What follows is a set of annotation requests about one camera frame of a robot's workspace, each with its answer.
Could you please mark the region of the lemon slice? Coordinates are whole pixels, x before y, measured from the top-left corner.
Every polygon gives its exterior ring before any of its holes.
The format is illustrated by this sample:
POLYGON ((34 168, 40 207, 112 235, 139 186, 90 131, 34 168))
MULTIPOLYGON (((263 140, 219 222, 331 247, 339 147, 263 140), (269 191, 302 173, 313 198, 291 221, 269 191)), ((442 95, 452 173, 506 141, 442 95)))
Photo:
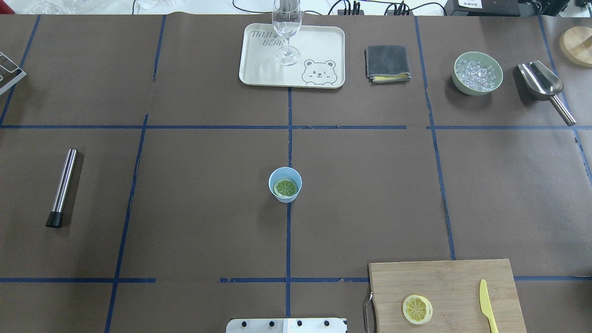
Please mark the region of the lemon slice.
POLYGON ((433 306, 426 297, 408 295, 402 302, 402 314, 411 324, 427 324, 432 318, 433 306))
POLYGON ((298 193, 299 187, 293 179, 277 179, 272 186, 272 192, 279 198, 290 198, 298 193))

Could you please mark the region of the light blue plastic cup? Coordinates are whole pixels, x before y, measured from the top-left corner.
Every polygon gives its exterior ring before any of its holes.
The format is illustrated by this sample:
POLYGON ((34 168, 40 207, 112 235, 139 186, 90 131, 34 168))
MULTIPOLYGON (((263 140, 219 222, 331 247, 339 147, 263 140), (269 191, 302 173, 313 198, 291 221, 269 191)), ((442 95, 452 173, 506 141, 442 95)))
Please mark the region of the light blue plastic cup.
POLYGON ((302 189, 302 177, 293 168, 281 167, 271 173, 268 187, 278 201, 291 203, 302 189))

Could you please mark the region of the cream bear serving tray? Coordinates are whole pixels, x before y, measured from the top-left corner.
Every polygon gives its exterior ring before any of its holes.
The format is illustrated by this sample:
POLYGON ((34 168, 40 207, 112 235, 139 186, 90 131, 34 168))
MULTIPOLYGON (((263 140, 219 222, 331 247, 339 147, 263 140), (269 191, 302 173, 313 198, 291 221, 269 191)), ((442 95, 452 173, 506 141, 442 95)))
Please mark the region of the cream bear serving tray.
POLYGON ((272 25, 244 29, 239 79, 246 85, 340 88, 346 80, 345 32, 334 26, 303 25, 290 38, 272 25))

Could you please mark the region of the grey folded cloth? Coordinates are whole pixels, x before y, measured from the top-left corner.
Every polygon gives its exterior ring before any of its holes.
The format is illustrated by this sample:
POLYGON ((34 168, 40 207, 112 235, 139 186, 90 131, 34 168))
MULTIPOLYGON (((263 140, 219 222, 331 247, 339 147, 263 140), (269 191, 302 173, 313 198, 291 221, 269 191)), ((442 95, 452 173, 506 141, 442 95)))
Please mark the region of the grey folded cloth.
POLYGON ((372 45, 364 49, 366 77, 376 84, 409 81, 407 48, 404 45, 372 45))

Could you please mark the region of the clear wine glass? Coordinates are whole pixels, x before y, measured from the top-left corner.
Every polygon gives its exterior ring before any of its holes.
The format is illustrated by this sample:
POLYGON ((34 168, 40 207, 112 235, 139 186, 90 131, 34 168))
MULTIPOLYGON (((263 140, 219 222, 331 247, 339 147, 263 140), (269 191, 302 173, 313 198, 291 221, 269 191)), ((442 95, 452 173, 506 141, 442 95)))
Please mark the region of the clear wine glass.
POLYGON ((284 66, 292 66, 298 62, 300 53, 290 45, 290 38, 294 37, 302 26, 302 9, 299 0, 275 0, 272 10, 273 29, 285 44, 278 49, 276 59, 284 66))

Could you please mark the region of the wooden cutting board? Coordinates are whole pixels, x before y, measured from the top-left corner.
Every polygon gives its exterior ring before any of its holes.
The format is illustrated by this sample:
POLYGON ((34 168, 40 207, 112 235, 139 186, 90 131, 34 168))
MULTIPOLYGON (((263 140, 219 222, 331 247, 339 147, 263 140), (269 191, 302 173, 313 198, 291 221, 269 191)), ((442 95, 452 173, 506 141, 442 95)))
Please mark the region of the wooden cutting board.
POLYGON ((524 333, 526 326, 508 259, 370 263, 370 289, 377 333, 488 333, 480 281, 487 283, 495 324, 501 333, 524 333), (427 298, 433 316, 416 325, 404 317, 410 295, 427 298))

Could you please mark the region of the green bowl of ice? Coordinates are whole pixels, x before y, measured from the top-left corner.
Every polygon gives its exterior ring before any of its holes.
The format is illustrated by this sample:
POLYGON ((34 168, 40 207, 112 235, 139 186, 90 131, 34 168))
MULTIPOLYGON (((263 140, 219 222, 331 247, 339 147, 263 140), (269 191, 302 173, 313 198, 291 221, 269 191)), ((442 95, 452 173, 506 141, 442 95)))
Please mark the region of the green bowl of ice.
POLYGON ((452 80, 456 88, 469 96, 482 96, 499 88, 503 70, 490 55, 468 51, 453 63, 452 80))

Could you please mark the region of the yellow plastic knife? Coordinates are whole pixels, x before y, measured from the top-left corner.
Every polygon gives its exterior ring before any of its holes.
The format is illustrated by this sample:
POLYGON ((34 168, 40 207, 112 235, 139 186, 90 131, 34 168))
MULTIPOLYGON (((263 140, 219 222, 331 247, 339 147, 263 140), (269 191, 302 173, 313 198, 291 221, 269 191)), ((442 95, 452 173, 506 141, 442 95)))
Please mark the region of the yellow plastic knife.
POLYGON ((490 327, 490 332, 499 333, 499 329, 497 328, 497 324, 494 317, 493 308, 491 306, 487 282, 485 279, 481 279, 479 284, 479 304, 482 314, 487 318, 490 327))

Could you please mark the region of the steel muddler black tip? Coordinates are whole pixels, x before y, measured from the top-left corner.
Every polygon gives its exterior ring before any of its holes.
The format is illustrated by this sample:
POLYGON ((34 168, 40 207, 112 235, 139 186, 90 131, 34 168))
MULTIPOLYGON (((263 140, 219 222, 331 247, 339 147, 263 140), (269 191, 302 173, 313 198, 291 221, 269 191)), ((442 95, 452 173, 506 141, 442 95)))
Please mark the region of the steel muddler black tip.
POLYGON ((46 221, 47 228, 61 228, 63 219, 63 209, 65 206, 65 199, 68 193, 68 188, 71 182, 74 165, 78 151, 76 149, 69 149, 66 154, 65 163, 63 164, 61 179, 59 180, 55 199, 51 207, 51 212, 46 221))

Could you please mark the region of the steel ice scoop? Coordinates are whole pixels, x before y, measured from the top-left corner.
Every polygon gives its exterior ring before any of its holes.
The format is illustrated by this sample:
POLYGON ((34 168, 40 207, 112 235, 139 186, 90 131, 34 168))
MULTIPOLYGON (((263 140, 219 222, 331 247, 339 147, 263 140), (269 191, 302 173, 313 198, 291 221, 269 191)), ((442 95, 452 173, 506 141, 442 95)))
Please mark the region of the steel ice scoop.
POLYGON ((528 91, 539 101, 549 101, 567 126, 576 124, 576 120, 568 107, 561 101, 560 93, 564 91, 564 83, 541 61, 519 63, 518 71, 526 83, 528 91))

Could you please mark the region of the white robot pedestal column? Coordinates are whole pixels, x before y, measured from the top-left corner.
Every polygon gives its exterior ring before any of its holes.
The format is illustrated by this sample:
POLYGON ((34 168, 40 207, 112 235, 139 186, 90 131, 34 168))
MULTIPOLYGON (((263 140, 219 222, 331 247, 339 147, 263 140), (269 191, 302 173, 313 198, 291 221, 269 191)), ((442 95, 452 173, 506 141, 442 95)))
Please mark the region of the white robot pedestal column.
POLYGON ((347 320, 328 318, 250 318, 230 320, 227 333, 346 333, 347 320))

